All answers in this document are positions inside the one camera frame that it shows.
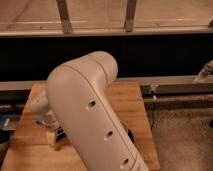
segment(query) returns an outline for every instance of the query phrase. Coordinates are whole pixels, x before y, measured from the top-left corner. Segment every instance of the floor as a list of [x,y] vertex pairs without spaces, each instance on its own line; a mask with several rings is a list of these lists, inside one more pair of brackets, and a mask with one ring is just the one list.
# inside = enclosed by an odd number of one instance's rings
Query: floor
[[161,171],[211,171],[213,168],[213,106],[193,102],[146,105]]
[[[127,0],[67,0],[67,4],[74,28],[123,27]],[[60,29],[59,18],[56,1],[0,1],[0,30]],[[200,26],[212,19],[212,0],[137,0],[135,27]]]

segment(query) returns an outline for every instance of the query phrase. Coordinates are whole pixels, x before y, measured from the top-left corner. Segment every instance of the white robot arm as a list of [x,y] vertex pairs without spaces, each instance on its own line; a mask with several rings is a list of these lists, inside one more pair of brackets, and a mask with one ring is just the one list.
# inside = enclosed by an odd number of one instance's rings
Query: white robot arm
[[116,76],[117,63],[106,52],[66,62],[47,79],[49,109],[89,171],[148,171],[106,99]]

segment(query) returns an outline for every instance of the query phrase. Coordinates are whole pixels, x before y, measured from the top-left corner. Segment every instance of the cable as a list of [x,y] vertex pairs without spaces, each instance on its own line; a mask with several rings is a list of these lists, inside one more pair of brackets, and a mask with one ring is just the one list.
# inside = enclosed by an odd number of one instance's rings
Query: cable
[[153,106],[153,109],[152,109],[152,124],[151,124],[151,130],[153,129],[154,127],[154,124],[155,124],[155,110],[156,110],[156,101],[157,101],[157,96],[155,95],[155,91],[151,91],[152,93],[152,97],[153,97],[153,100],[154,100],[154,106]]
[[152,114],[151,114],[151,116],[152,116],[151,130],[153,129],[154,124],[155,124],[155,110],[156,110],[156,106],[157,106],[157,104],[154,103],[154,106],[153,106],[153,109],[152,109]]

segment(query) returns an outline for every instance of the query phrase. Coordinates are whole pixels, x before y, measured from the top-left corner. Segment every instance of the wooden table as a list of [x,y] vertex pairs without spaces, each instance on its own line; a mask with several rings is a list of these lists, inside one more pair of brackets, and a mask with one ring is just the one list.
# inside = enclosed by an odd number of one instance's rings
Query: wooden table
[[[47,145],[45,128],[35,123],[38,115],[30,112],[29,103],[44,87],[44,84],[33,86],[10,143],[2,171],[87,170],[66,138],[59,141],[54,150]],[[160,170],[139,85],[134,82],[115,82],[106,93],[115,113],[133,132],[135,145],[150,170]]]

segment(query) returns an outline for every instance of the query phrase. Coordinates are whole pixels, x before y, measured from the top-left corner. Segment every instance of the black panel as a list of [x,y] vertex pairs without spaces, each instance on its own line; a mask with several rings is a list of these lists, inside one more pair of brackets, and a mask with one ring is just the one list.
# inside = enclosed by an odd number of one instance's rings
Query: black panel
[[0,81],[46,79],[57,65],[96,50],[111,53],[119,77],[195,75],[213,59],[213,34],[1,38]]

